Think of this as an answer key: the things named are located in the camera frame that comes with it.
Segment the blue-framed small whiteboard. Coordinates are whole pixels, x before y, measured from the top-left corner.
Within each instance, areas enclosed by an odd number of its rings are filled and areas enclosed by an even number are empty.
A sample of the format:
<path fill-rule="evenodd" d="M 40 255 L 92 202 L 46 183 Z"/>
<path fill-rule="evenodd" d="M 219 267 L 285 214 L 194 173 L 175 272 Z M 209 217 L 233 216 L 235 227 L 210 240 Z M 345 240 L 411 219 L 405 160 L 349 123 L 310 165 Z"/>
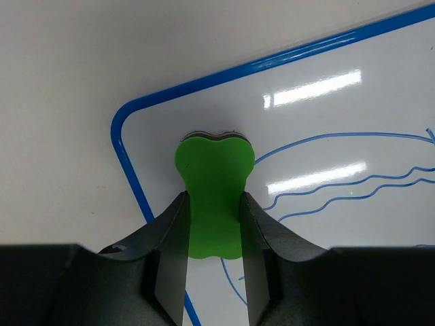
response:
<path fill-rule="evenodd" d="M 174 158 L 196 131 L 242 134 L 244 193 L 323 249 L 434 249 L 434 5 L 123 105 L 111 142 L 147 223 L 187 193 Z M 251 325 L 243 252 L 187 267 L 194 325 Z"/>

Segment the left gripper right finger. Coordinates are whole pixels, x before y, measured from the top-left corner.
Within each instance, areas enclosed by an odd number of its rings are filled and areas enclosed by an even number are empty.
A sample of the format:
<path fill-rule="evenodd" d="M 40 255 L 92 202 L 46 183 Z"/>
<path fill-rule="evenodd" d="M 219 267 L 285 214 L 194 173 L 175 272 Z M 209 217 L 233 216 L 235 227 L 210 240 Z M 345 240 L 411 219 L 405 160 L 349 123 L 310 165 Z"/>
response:
<path fill-rule="evenodd" d="M 432 247 L 323 249 L 244 193 L 241 246 L 251 325 L 433 325 Z"/>

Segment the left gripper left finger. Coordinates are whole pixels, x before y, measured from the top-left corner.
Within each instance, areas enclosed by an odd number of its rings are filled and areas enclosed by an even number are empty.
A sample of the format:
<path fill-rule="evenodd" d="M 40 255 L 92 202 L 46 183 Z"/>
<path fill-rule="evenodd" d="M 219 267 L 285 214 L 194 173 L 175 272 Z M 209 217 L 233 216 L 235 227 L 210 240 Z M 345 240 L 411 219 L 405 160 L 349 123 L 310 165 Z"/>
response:
<path fill-rule="evenodd" d="M 95 253 L 78 244 L 1 247 L 2 325 L 181 325 L 190 205 Z"/>

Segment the green whiteboard eraser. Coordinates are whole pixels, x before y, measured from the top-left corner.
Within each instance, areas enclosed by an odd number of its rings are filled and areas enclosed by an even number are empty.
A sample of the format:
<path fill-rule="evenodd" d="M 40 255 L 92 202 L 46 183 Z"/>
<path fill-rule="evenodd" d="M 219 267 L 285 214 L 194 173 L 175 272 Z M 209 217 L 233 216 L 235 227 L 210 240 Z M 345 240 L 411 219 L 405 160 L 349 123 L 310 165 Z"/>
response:
<path fill-rule="evenodd" d="M 240 258 L 240 201 L 255 163 L 251 143 L 235 131 L 191 132 L 174 161 L 190 199 L 189 256 Z"/>

